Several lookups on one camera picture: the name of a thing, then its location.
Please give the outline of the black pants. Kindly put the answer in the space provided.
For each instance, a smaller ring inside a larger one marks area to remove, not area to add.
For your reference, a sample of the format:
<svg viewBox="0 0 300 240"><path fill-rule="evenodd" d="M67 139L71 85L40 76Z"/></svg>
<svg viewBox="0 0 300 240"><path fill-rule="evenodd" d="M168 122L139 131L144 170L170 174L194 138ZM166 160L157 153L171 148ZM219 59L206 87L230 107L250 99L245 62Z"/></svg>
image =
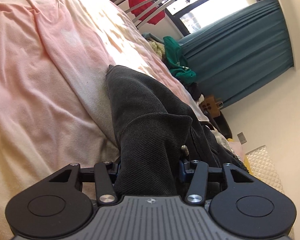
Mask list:
<svg viewBox="0 0 300 240"><path fill-rule="evenodd" d="M191 107L159 81L117 65L109 67L106 85L121 154L118 195L184 195L189 185L179 180L179 162L185 158L243 168Z"/></svg>

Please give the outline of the pastel pillow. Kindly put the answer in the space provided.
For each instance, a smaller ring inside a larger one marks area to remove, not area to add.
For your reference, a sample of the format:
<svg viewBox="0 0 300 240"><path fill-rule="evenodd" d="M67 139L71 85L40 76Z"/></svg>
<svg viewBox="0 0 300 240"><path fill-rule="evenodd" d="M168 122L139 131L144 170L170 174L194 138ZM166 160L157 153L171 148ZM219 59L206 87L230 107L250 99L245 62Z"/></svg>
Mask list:
<svg viewBox="0 0 300 240"><path fill-rule="evenodd" d="M232 139L226 139L220 132L215 129L213 129L211 132L214 134L216 141L221 146L232 152L243 163L248 172L251 173L249 161L243 151L243 147L240 142L234 141Z"/></svg>

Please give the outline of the quilted white headboard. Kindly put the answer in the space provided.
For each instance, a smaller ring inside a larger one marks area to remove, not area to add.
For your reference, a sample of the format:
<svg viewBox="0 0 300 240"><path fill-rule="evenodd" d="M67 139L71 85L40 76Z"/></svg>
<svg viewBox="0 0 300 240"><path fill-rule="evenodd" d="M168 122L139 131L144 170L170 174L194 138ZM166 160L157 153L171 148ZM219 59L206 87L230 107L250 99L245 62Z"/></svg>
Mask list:
<svg viewBox="0 0 300 240"><path fill-rule="evenodd" d="M266 145L260 146L246 155L253 176L273 187L281 193L285 193L280 176L275 168L273 160L267 151Z"/></svg>

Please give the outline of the brown paper bag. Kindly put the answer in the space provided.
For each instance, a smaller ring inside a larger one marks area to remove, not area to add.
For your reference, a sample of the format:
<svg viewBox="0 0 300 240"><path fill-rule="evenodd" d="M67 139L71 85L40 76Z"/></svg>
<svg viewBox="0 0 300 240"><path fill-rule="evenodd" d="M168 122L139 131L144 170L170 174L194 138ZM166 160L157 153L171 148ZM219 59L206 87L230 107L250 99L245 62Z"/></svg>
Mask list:
<svg viewBox="0 0 300 240"><path fill-rule="evenodd" d="M207 111L213 118L216 118L221 115L223 101L221 99L216 99L213 95L209 95L205 97L199 107L202 112Z"/></svg>

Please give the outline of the pastel bed sheet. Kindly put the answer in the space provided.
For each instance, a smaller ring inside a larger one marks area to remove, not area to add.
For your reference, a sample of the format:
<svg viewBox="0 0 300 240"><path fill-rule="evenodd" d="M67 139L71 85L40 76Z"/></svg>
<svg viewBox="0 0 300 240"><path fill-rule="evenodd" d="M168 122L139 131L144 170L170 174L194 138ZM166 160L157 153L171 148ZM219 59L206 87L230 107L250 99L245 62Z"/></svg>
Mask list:
<svg viewBox="0 0 300 240"><path fill-rule="evenodd" d="M206 117L110 0L0 0L0 239L8 201L69 163L115 160L109 65L147 74Z"/></svg>

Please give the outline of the green garment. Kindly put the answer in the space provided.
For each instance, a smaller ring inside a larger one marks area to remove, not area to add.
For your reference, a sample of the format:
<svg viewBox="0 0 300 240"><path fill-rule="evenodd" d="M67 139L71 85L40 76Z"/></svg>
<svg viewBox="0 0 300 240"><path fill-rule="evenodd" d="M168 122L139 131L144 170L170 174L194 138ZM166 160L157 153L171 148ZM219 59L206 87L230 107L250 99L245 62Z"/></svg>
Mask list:
<svg viewBox="0 0 300 240"><path fill-rule="evenodd" d="M196 80L196 73L189 68L187 59L182 53L181 46L170 37L163 38L167 67L170 73L184 85L189 85Z"/></svg>

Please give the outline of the right teal curtain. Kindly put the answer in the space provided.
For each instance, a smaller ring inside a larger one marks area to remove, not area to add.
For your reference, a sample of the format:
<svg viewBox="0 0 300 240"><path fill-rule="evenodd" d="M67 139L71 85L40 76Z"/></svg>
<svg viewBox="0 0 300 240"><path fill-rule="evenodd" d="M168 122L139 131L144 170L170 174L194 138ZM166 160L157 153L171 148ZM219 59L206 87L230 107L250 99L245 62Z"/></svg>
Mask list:
<svg viewBox="0 0 300 240"><path fill-rule="evenodd" d="M262 0L178 42L204 95L224 107L243 99L294 66L278 0Z"/></svg>

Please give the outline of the yellow knitted garment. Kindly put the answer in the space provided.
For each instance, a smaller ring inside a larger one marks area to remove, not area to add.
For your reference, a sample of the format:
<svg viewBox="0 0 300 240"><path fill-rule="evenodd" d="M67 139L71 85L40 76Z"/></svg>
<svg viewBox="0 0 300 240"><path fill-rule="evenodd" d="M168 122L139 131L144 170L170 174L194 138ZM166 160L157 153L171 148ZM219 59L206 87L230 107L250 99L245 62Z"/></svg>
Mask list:
<svg viewBox="0 0 300 240"><path fill-rule="evenodd" d="M165 47L162 43L155 40L150 40L148 43L161 60L165 58Z"/></svg>

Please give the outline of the red garment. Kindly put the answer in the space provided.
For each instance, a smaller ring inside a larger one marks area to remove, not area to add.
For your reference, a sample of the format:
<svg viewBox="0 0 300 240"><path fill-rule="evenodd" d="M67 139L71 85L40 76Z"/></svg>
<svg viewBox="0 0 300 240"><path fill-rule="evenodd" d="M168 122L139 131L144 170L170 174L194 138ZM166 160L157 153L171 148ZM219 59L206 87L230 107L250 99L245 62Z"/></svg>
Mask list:
<svg viewBox="0 0 300 240"><path fill-rule="evenodd" d="M141 2L144 2L146 0L128 0L128 4L129 4L129 8L131 9L134 6L139 5ZM140 7L131 10L130 12L135 16L139 16L142 12L144 12L146 9L148 9L151 5L154 4L154 1L150 1L144 5L141 5ZM152 14L153 12L155 12L155 10L158 7L154 7L152 8L149 12L147 12L145 15L143 15L139 20L143 21L144 19L146 19L150 14ZM157 13L153 18L151 18L147 23L152 24L152 25L156 25L158 24L162 19L165 18L165 11L161 11L159 13Z"/></svg>

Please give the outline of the grey wall switch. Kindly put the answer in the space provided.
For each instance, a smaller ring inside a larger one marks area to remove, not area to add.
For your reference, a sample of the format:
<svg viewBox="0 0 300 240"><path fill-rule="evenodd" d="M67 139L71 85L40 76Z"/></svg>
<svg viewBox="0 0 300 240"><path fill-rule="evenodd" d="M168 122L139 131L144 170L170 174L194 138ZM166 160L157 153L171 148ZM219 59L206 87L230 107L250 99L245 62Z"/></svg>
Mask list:
<svg viewBox="0 0 300 240"><path fill-rule="evenodd" d="M237 137L238 137L241 145L243 145L247 142L247 139L246 139L245 135L243 134L243 132L238 133Z"/></svg>

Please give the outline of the window with dark frame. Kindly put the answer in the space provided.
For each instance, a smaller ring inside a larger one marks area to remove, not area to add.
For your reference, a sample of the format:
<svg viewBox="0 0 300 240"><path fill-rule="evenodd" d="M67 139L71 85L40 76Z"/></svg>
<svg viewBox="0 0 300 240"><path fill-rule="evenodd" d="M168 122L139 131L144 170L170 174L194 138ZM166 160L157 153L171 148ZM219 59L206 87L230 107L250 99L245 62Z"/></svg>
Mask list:
<svg viewBox="0 0 300 240"><path fill-rule="evenodd" d="M140 31L176 40L261 0L178 0L165 9L166 16L156 25L146 24Z"/></svg>

